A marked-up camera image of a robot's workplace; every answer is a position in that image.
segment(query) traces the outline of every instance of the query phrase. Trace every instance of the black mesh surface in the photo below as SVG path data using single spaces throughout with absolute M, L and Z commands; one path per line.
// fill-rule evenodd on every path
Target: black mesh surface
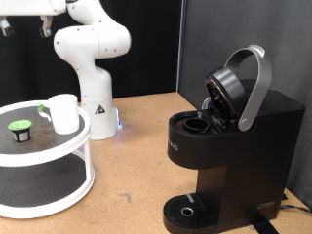
M 71 194 L 85 180 L 85 162 L 74 154 L 41 165 L 0 167 L 0 204 L 9 207 L 49 204 Z
M 173 225 L 184 229 L 199 229 L 215 224 L 210 213 L 196 193 L 191 194 L 194 202 L 190 202 L 186 195 L 177 196 L 169 200 L 164 208 L 164 215 Z M 186 216 L 183 209 L 191 209 L 193 213 Z
M 44 112 L 50 115 L 49 108 Z M 17 143 L 13 139 L 12 131 L 8 129 L 11 122 L 27 119 L 32 122 L 30 140 Z M 25 154 L 47 150 L 68 142 L 78 136 L 85 128 L 84 119 L 79 116 L 80 128 L 70 135 L 59 135 L 54 131 L 52 122 L 38 114 L 37 107 L 26 107 L 6 112 L 0 115 L 0 153 Z

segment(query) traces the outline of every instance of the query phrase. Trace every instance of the drip tray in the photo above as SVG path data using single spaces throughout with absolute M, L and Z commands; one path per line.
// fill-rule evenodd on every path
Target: drip tray
M 86 181 L 85 161 L 70 153 L 28 167 L 0 167 L 0 204 L 36 207 L 58 201 Z
M 164 224 L 171 233 L 183 233 L 183 230 L 190 233 L 189 229 L 215 233 L 216 230 L 215 221 L 196 193 L 169 200 L 164 207 Z

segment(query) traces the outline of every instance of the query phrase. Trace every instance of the green lid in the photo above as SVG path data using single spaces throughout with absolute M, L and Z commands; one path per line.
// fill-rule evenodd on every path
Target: green lid
M 30 120 L 17 120 L 15 122 L 12 122 L 8 128 L 10 130 L 23 130 L 28 129 L 32 125 Z

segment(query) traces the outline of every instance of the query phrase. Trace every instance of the black wall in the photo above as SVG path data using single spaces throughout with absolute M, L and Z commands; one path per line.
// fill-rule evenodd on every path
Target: black wall
M 130 51 L 96 60 L 112 76 L 113 97 L 142 96 L 176 90 L 181 0 L 101 0 L 104 10 L 132 35 Z M 53 19 L 53 35 L 41 38 L 40 17 L 8 17 L 16 35 L 0 34 L 0 106 L 70 93 L 80 97 L 73 68 L 54 51 L 60 28 L 79 23 L 68 13 Z
M 306 106 L 287 187 L 312 207 L 312 1 L 185 1 L 180 93 L 197 108 L 208 96 L 205 79 L 237 50 L 261 46 L 272 62 L 271 89 Z M 255 58 L 237 76 L 256 78 Z

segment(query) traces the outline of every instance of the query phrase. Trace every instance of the wooden table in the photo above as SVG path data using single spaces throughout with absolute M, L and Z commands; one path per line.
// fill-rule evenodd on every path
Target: wooden table
M 178 93 L 114 99 L 123 130 L 92 141 L 96 181 L 76 205 L 46 217 L 0 218 L 0 234 L 105 233 L 166 234 L 163 207 L 174 196 L 195 192 L 197 171 L 167 156 L 168 120 L 194 107 Z M 283 204 L 305 207 L 290 191 Z M 281 234 L 311 234 L 312 218 L 300 210 L 282 210 L 272 224 Z M 256 234 L 252 227 L 229 234 Z

